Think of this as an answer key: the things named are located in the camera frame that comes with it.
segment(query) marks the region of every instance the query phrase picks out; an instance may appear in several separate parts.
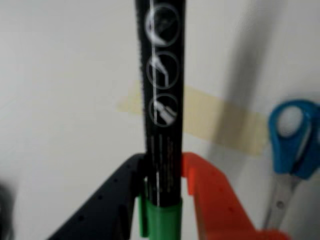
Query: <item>green marker cap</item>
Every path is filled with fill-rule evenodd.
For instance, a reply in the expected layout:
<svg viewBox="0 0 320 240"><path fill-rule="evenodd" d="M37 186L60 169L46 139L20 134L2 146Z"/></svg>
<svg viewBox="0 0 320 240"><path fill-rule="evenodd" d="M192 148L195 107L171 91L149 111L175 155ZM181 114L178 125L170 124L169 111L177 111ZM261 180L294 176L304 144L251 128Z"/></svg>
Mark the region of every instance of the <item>green marker cap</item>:
<svg viewBox="0 0 320 240"><path fill-rule="evenodd" d="M140 235L149 240L180 240L182 200L173 206L153 205L139 196Z"/></svg>

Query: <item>marker barrel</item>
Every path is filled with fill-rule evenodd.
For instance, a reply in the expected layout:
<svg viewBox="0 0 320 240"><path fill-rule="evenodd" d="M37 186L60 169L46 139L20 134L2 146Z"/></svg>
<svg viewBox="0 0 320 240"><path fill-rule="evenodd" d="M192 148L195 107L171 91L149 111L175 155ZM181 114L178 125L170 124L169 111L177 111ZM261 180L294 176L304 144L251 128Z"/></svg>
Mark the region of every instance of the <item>marker barrel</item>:
<svg viewBox="0 0 320 240"><path fill-rule="evenodd" d="M136 0L146 136L147 197L181 201L185 0Z"/></svg>

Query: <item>hole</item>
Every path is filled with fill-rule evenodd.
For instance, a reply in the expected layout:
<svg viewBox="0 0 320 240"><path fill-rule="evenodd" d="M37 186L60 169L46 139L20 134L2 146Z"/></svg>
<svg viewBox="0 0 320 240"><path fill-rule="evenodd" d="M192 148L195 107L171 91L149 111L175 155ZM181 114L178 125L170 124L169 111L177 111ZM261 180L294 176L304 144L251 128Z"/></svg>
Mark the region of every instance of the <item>hole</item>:
<svg viewBox="0 0 320 240"><path fill-rule="evenodd" d="M301 126L304 114L300 108L290 106L284 109L277 121L277 131L281 137L289 138L293 136Z"/></svg>
<svg viewBox="0 0 320 240"><path fill-rule="evenodd" d="M231 207L231 206L228 207L228 210L229 210L229 212L231 212L231 213L234 213L234 212L235 212L234 208Z"/></svg>
<svg viewBox="0 0 320 240"><path fill-rule="evenodd" d="M80 216L78 217L78 221L79 221L79 222L82 222L83 220L85 220L85 217L84 217L83 215L80 215Z"/></svg>
<svg viewBox="0 0 320 240"><path fill-rule="evenodd" d="M283 201L277 201L275 205L278 209L284 209L285 207L285 203Z"/></svg>

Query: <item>blue scissor handle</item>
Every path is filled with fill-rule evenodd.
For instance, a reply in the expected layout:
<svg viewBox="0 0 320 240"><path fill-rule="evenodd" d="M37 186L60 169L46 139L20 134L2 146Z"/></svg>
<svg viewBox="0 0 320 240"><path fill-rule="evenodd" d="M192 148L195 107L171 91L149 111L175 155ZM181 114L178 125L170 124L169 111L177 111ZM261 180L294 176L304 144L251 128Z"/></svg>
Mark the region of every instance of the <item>blue scissor handle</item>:
<svg viewBox="0 0 320 240"><path fill-rule="evenodd" d="M279 116L289 107L299 108L302 111L303 119L300 127L292 136L283 137L278 132L277 123ZM288 101L272 111L268 127L273 149L273 167L276 173L293 174L307 179L318 168L320 160L319 114L319 107L307 100ZM300 146L309 130L311 130L309 139L302 156L297 162Z"/></svg>
<svg viewBox="0 0 320 240"><path fill-rule="evenodd" d="M308 179L320 166L320 107L317 109L315 118L312 119L310 142L306 145L302 155L303 161L298 162L294 168L294 175Z"/></svg>

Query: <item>scissors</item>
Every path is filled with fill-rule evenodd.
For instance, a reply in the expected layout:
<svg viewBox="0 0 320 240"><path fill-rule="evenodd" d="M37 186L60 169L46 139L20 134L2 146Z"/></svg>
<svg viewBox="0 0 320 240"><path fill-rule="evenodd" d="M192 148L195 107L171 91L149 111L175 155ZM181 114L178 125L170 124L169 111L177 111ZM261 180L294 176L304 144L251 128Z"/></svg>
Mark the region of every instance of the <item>scissors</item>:
<svg viewBox="0 0 320 240"><path fill-rule="evenodd" d="M283 131L282 117L289 110L299 119L295 129ZM264 228L279 229L298 184L320 165L320 106L308 100L284 102L272 111L268 128L276 182Z"/></svg>

